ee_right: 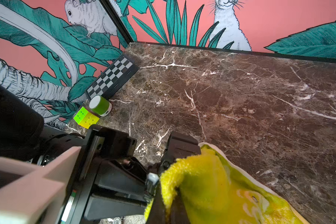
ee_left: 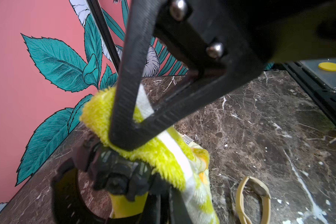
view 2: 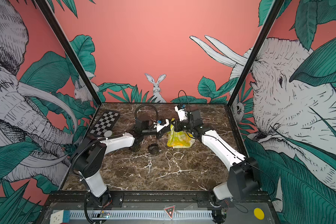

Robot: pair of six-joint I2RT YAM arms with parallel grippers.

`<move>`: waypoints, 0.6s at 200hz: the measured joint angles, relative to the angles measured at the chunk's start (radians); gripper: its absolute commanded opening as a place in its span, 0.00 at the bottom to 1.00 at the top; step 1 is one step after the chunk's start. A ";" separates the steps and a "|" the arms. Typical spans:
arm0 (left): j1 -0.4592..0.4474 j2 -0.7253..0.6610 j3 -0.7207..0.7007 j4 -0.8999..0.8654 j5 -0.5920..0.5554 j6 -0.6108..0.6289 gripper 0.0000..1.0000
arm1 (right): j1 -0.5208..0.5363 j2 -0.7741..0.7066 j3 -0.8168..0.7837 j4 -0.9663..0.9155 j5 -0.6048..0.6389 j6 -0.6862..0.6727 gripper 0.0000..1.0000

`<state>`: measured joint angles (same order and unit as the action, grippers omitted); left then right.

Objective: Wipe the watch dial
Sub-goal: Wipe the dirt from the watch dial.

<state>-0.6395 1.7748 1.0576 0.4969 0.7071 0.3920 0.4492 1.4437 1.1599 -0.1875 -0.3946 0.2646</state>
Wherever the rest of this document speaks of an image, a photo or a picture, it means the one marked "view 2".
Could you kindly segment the yellow green patterned towel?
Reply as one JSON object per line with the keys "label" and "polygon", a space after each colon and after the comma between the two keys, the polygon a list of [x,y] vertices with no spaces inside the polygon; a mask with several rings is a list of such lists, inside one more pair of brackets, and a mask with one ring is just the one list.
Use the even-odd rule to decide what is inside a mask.
{"label": "yellow green patterned towel", "polygon": [[190,148],[194,144],[195,139],[190,138],[185,131],[176,132],[174,124],[175,119],[172,118],[170,131],[168,132],[167,146],[172,148]]}

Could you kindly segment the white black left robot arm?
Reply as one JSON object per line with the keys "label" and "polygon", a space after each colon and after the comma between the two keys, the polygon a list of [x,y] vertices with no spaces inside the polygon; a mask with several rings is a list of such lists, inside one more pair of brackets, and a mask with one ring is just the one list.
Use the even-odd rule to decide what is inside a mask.
{"label": "white black left robot arm", "polygon": [[101,138],[88,135],[71,157],[70,173],[79,177],[88,192],[100,198],[109,193],[100,174],[105,155],[127,147],[137,149],[146,135],[155,135],[159,139],[168,131],[170,131],[168,119],[160,119],[152,125],[137,119],[135,126],[123,134]]}

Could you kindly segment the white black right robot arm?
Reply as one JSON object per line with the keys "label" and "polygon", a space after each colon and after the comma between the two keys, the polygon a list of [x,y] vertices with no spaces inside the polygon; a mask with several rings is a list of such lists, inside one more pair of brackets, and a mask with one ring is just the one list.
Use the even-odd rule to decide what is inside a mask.
{"label": "white black right robot arm", "polygon": [[215,200],[241,200],[261,188],[259,165],[225,142],[212,126],[203,123],[200,111],[175,107],[179,120],[174,122],[178,131],[187,131],[194,139],[207,146],[229,170],[227,182],[213,188]]}

